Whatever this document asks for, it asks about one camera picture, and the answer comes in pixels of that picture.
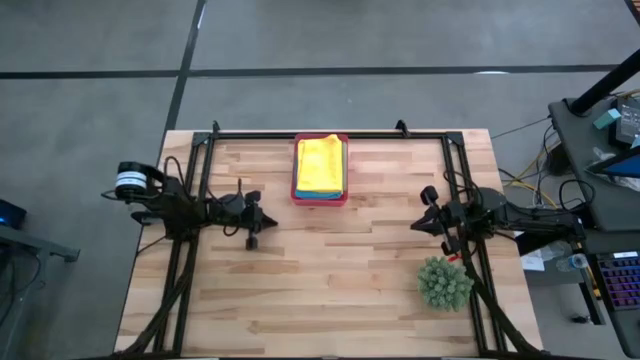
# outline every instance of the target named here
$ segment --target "black metal frame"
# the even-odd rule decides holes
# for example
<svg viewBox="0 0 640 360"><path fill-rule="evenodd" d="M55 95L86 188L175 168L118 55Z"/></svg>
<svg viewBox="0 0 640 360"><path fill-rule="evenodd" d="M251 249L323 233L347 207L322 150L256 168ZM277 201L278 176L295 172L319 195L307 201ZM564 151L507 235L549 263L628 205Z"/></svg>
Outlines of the black metal frame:
<svg viewBox="0 0 640 360"><path fill-rule="evenodd" d="M443 149L443 156L445 161L446 171L449 174L450 179L450 191L452 198L459 198L460 192L458 189L462 185L457 184L454 168L454 159L452 156L451 146L455 146L459 156L460 170L464 175L464 187L471 188L471 172L469 169L469 163L467 159L466 149L464 145L464 138L461 132L409 132L406 125L402 120L398 121L396 125L397 130L390 131L344 131L349 136L350 140L358 139L425 139L425 140L438 140L441 142ZM324 131L313 131L319 134L329 134ZM195 165L198 158L199 149L205 146L205 159L203 164L203 170L201 174L200 187L198 190L198 198L204 198L206 196L206 184L208 183L210 170L213 163L213 151L215 141L217 140L293 140L296 136L296 132L222 132L218 131L218 128L214 128L213 132L196 132L193 135L191 152L189 154L189 162L187 165L187 174L185 179L185 185L188 189L191 189L193 184L193 177L195 174ZM154 315L150 325L143 331L145 334L144 341L132 350L130 347L125 352L114 353L111 357L118 359L168 359L168 358L180 358L182 352L182 344L184 340L184 331L187 321L189 297L191 292L191 283L195 270L195 260L198 251L198 239L199 231L193 233L193 236L187 241L189 248L187 253L187 260L184 266L184 270L180 277L176 280L178 273L178 259L180 258L180 252L182 243L174 241L171 248L171 255L169 258L167 276L165 281L165 287L163 291L163 300L158 313ZM466 241L463 241L462 246L468 252L469 247ZM491 267L489 265L489 257L484 242L478 242L477 253L480 259L480 267L484 282L487 285L492 296L495 297L495 287L493 284L493 278L491 276ZM167 329L166 318L180 297L180 304L178 307L178 315L176 320L176 329L174 332L174 339L169 350L165 350L165 335ZM484 325L482 319L482 312L480 309L480 302L477 294L473 293L471 301L469 303L469 309L471 312L471 319L473 322L473 328L475 333L476 344L478 348L478 354L491 351L487 345L487 339L484 332ZM504 340L504 333L500 329L498 323L493 320L493 333L496 339L496 347L499 352L506 352L507 347ZM147 345L150 343L151 337L155 337L152 352L144 353Z"/></svg>
<svg viewBox="0 0 640 360"><path fill-rule="evenodd" d="M624 2L627 4L629 11L631 11L633 18L636 19L636 22L640 25L640 12L638 12L636 4L633 3L633 0L624 0Z"/></svg>

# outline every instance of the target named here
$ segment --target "artificial plant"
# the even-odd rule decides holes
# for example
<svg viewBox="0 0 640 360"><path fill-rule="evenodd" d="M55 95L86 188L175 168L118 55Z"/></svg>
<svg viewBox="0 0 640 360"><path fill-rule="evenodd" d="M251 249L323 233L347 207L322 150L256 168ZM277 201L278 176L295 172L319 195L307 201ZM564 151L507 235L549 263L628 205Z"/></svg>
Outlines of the artificial plant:
<svg viewBox="0 0 640 360"><path fill-rule="evenodd" d="M460 310L469 301L473 280L445 258L432 257L418 272L418 290L437 310Z"/></svg>

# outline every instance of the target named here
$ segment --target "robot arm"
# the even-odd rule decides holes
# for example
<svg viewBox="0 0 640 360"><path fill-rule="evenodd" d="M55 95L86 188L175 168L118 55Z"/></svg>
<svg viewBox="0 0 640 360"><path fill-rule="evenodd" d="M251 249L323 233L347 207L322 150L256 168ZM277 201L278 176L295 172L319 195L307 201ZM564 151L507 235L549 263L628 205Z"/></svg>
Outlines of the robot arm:
<svg viewBox="0 0 640 360"><path fill-rule="evenodd" d="M242 194L242 182L238 179L238 192L220 198L198 200L191 196L184 185L182 171L180 179L166 175L156 168L137 162L121 162L118 166L116 187L102 194L103 197L123 201L127 204L143 205L146 211L137 211L131 217L141 225L149 225L152 220L164 223L166 237L182 241L195 229L209 225L224 226L227 236L234 235L238 229L249 230L246 249L258 246L255 234L261 230L276 226L278 223L264 214L258 205L260 192L251 191Z"/></svg>
<svg viewBox="0 0 640 360"><path fill-rule="evenodd" d="M490 188L476 188L471 197L467 202L452 200L440 207L436 203L437 191L433 186L427 186L420 193L420 198L428 208L422 218L411 224L411 229L433 236L443 235L444 254L461 254L466 275L474 282L474 290L516 350L544 356L544 353L526 341L491 296L475 270L468 247L463 244L490 238L496 229L519 230L526 233L526 241L516 240L521 254L525 254L558 239L584 238L582 224L577 216L569 212L518 207L509 203L503 194ZM449 232L451 228L456 228L456 235Z"/></svg>

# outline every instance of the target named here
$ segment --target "colorful keyboard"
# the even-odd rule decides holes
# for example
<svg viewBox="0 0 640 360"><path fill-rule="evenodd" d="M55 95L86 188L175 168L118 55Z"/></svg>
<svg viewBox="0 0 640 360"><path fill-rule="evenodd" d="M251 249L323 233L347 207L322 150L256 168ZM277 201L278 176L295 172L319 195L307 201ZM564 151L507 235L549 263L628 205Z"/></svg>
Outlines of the colorful keyboard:
<svg viewBox="0 0 640 360"><path fill-rule="evenodd" d="M640 308L640 257L635 251L598 255L606 294L614 310Z"/></svg>

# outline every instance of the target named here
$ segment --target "wooden table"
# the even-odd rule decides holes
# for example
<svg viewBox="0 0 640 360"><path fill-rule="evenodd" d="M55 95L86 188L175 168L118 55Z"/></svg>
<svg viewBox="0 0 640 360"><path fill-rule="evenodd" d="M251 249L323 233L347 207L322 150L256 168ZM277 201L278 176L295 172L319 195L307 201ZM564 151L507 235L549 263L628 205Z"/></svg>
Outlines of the wooden table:
<svg viewBox="0 0 640 360"><path fill-rule="evenodd" d="M488 131L463 133L473 180L501 190ZM168 132L162 159L173 155L186 168L192 134ZM213 193L235 192L240 177L245 193L262 191L260 204L279 226L260 233L253 252L244 249L246 231L226 237L212 226L201 232L182 355L476 355L469 309L434 311L417 292L424 259L442 256L440 237L409 230L425 210L418 194L426 185L437 188L442 204L450 199L440 142L352 141L349 201L341 208L293 205L292 143L216 141ZM195 178L197 189L199 175ZM162 226L146 228L140 246L163 234ZM170 244L163 241L136 260L117 350L129 345L157 310ZM516 245L496 236L487 248L500 305L541 348ZM484 306L483 318L494 346ZM167 339L173 338L171 320Z"/></svg>

